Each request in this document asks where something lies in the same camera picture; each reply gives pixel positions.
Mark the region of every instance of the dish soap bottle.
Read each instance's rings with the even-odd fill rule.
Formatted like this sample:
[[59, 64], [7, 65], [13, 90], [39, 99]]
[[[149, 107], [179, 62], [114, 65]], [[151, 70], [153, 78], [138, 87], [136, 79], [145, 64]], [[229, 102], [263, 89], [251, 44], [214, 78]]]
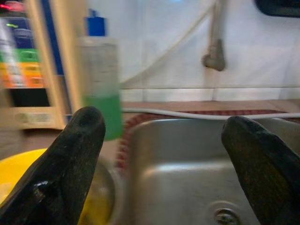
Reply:
[[105, 18], [90, 10], [87, 18], [89, 36], [79, 38], [86, 73], [82, 77], [83, 102], [98, 108], [106, 124], [105, 139], [122, 134], [122, 115], [118, 79], [118, 47], [106, 36]]

